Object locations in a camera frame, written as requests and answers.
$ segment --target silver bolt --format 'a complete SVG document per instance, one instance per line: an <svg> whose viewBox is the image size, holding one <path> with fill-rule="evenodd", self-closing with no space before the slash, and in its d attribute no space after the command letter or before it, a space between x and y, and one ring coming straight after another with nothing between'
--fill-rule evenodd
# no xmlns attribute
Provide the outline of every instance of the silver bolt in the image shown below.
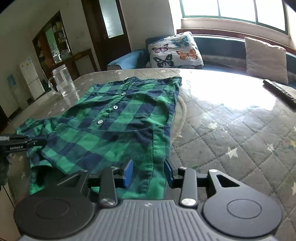
<svg viewBox="0 0 296 241"><path fill-rule="evenodd" d="M103 198L103 199L101 200L101 203L102 203L103 205L105 205L105 206L112 206L112 205L115 204L115 201L114 201L113 199L111 199L111 198Z"/></svg>
<svg viewBox="0 0 296 241"><path fill-rule="evenodd" d="M184 206L194 206L196 204L196 200L192 199L192 198L184 198L181 203Z"/></svg>

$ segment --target blue sofa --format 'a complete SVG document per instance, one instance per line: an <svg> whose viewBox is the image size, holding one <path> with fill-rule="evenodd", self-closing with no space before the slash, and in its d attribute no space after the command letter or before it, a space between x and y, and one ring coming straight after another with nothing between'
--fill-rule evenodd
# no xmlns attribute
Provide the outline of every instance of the blue sofa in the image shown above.
<svg viewBox="0 0 296 241"><path fill-rule="evenodd" d="M246 74L246 49L243 39L209 35L193 35L198 46L204 66L199 69L216 70ZM149 53L147 46L164 37L146 39L146 48L135 50L108 64L112 69L141 69L145 68ZM296 89L296 56L287 56L288 86Z"/></svg>

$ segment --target glass pitcher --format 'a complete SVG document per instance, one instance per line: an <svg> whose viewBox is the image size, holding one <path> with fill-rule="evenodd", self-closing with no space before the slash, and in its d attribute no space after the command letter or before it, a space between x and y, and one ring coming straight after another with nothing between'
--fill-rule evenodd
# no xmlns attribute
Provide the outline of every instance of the glass pitcher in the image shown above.
<svg viewBox="0 0 296 241"><path fill-rule="evenodd" d="M79 100L79 95L66 65L61 65L54 69L52 73L53 77L48 80L50 88L54 93L62 94L68 105L73 105ZM53 87L51 80L55 81L57 90Z"/></svg>

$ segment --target green and navy checkered shirt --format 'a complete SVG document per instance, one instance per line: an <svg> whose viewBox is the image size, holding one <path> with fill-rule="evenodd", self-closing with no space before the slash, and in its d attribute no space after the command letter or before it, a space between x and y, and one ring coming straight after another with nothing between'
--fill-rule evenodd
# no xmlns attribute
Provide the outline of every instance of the green and navy checkered shirt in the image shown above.
<svg viewBox="0 0 296 241"><path fill-rule="evenodd" d="M163 163L170 153L170 127L181 77L137 77L94 85L62 116L26 120L17 134L46 137L47 146L27 153L33 194L65 174L122 166L134 160L132 183L118 198L161 199Z"/></svg>

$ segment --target window frame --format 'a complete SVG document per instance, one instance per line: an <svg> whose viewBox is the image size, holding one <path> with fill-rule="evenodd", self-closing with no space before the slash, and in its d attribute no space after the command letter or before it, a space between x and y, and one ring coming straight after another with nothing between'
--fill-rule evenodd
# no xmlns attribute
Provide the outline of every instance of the window frame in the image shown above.
<svg viewBox="0 0 296 241"><path fill-rule="evenodd" d="M270 26L270 25L267 25L267 24L264 24L264 23L259 23L258 22L258 14L257 14L257 6L256 6L256 0L253 0L254 2L254 7L255 7L255 18L256 18L256 21L253 22L253 21L249 21L249 20L243 20L243 19L239 19L239 18L229 18L229 17L222 17L221 16L221 13L220 13L220 6L219 6L219 0L217 0L217 5L218 5L218 16L208 16L208 15L185 15L185 11L184 11L184 7L183 7L183 2L182 0L179 0L180 1L180 6L181 6L181 12L182 12L182 16L183 18L217 18L217 19L228 19L228 20L236 20L236 21L240 21L240 22L245 22L245 23L252 23L252 24L256 24L256 25L259 25L259 26L263 26L263 27L267 27L267 28L270 28L270 29L273 29L273 30L276 30L278 32L281 32L283 34L286 34L286 35L289 35L289 31L288 31L288 17L287 17L287 9L286 9L286 4L283 0L282 3L283 3L283 8L284 8L284 18L285 18L285 31L279 29L279 28L275 28L273 26Z"/></svg>

